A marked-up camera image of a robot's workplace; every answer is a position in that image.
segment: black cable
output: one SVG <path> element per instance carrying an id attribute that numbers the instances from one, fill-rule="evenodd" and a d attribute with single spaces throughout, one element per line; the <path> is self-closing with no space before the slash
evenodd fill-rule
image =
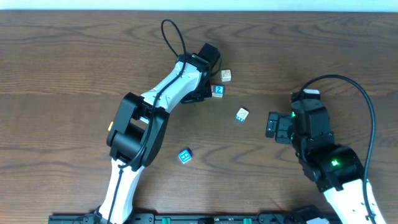
<path id="1" fill-rule="evenodd" d="M 369 199 L 368 199 L 368 190 L 367 190 L 367 182 L 368 182 L 368 173 L 369 173 L 369 164 L 371 161 L 371 156 L 372 156 L 372 151 L 373 151 L 373 142 L 374 142 L 374 136 L 376 134 L 376 116 L 374 115 L 374 108 L 373 108 L 373 104 L 372 101 L 370 99 L 370 97 L 368 96 L 368 94 L 366 93 L 366 91 L 364 90 L 364 88 L 362 88 L 358 83 L 356 83 L 354 80 L 344 77 L 342 75 L 323 75 L 320 76 L 318 78 L 314 78 L 313 80 L 310 80 L 309 82 L 307 82 L 298 92 L 298 94 L 292 99 L 292 101 L 297 100 L 300 95 L 302 94 L 302 92 L 304 91 L 304 89 L 306 89 L 306 87 L 308 87 L 310 84 L 324 79 L 324 78 L 338 78 L 341 80 L 344 80 L 346 82 L 349 82 L 350 84 L 352 84 L 353 86 L 355 86 L 361 93 L 362 95 L 365 97 L 366 103 L 368 104 L 369 107 L 369 111 L 371 114 L 371 137 L 369 140 L 369 147 L 368 147 L 368 154 L 366 156 L 366 160 L 365 160 L 365 168 L 364 168 L 364 175 L 363 175 L 363 198 L 364 198 L 364 202 L 365 202 L 365 207 L 366 210 L 368 211 L 368 216 L 371 220 L 371 222 L 373 224 L 376 224 L 376 221 L 374 220 L 374 214 L 371 210 L 370 204 L 369 204 Z"/>
<path id="2" fill-rule="evenodd" d="M 120 169 L 120 170 L 119 170 L 119 179 L 118 179 L 118 183 L 116 184 L 116 187 L 115 187 L 115 189 L 114 189 L 114 194 L 113 194 L 113 199 L 112 199 L 111 210 L 109 211 L 109 215 L 108 215 L 108 224 L 111 223 L 111 216 L 112 216 L 112 212 L 113 212 L 114 201 L 116 200 L 116 194 L 118 193 L 120 181 L 121 181 L 121 179 L 122 179 L 122 173 L 123 173 L 123 169 Z"/>
<path id="3" fill-rule="evenodd" d="M 73 220 L 73 222 L 72 222 L 72 224 L 74 224 L 76 221 L 79 221 L 79 223 L 81 223 L 81 221 L 84 221 L 83 219 L 82 220 L 78 220 L 78 219 L 81 219 L 81 218 L 88 218 L 88 217 L 92 217 L 93 216 L 93 214 L 86 214 L 86 215 L 82 215 L 82 216 L 79 216 L 79 217 L 76 217 L 74 220 Z"/>
<path id="4" fill-rule="evenodd" d="M 76 218 L 73 220 L 72 224 L 74 224 L 76 221 L 79 221 L 79 222 L 80 222 L 80 220 L 78 220 L 78 219 L 85 218 L 85 217 L 86 217 L 85 215 L 76 217 Z"/>
<path id="5" fill-rule="evenodd" d="M 154 102 L 153 102 L 153 104 L 152 104 L 152 113 L 150 114 L 150 118 L 149 118 L 149 120 L 148 120 L 148 131 L 147 131 L 147 135 L 145 136 L 144 142 L 142 142 L 141 148 L 138 150 L 136 156 L 135 156 L 133 159 L 131 159 L 131 161 L 128 162 L 128 163 L 126 163 L 126 164 L 124 164 L 124 165 L 118 165 L 118 167 L 120 168 L 120 171 L 119 171 L 119 179 L 118 179 L 118 184 L 116 185 L 116 188 L 115 188 L 114 193 L 113 193 L 112 206 L 111 206 L 111 210 L 109 211 L 109 216 L 108 216 L 108 222 L 107 222 L 107 224 L 110 224 L 110 221 L 111 221 L 111 214 L 112 214 L 112 211 L 113 211 L 114 202 L 115 202 L 115 200 L 116 200 L 116 194 L 118 193 L 118 188 L 119 188 L 119 184 L 120 184 L 120 181 L 121 181 L 123 169 L 126 168 L 126 167 L 128 167 L 128 166 L 131 166 L 131 164 L 132 164 L 136 159 L 138 159 L 138 157 L 139 157 L 140 155 L 144 155 L 144 154 L 145 154 L 146 147 L 147 147 L 147 143 L 148 143 L 148 139 L 149 139 L 149 136 L 150 136 L 150 132 L 152 131 L 152 123 L 154 122 L 155 109 L 156 109 L 157 101 L 159 100 L 159 98 L 160 98 L 160 96 L 162 95 L 162 93 L 163 93 L 171 84 L 173 84 L 177 79 L 179 79 L 179 78 L 182 76 L 182 74 L 183 74 L 183 72 L 184 72 L 184 70 L 185 70 L 185 64 L 187 63 L 187 51 L 186 51 L 186 49 L 185 49 L 185 42 L 184 42 L 184 39 L 183 39 L 182 34 L 181 34 L 181 32 L 180 32 L 180 29 L 177 27 L 177 25 L 176 25 L 176 24 L 174 23 L 174 21 L 171 20 L 171 19 L 164 19 L 164 20 L 162 21 L 161 25 L 160 25 L 160 29 L 161 29 L 161 31 L 162 31 L 163 38 L 164 38 L 164 40 L 166 41 L 166 44 L 169 46 L 170 50 L 175 54 L 176 57 L 178 57 L 178 54 L 174 51 L 173 47 L 169 44 L 169 42 L 168 42 L 166 36 L 164 35 L 164 30 L 163 30 L 164 22 L 170 22 L 171 24 L 173 24 L 173 26 L 175 27 L 176 31 L 178 32 L 178 35 L 180 36 L 181 44 L 182 44 L 182 49 L 183 49 L 183 55 L 184 55 L 184 60 L 183 60 L 183 63 L 182 63 L 182 68 L 181 68 L 181 71 L 180 71 L 179 75 L 177 75 L 173 80 L 171 80 L 168 84 L 166 84 L 166 85 L 156 94 L 155 99 L 154 99 Z"/>

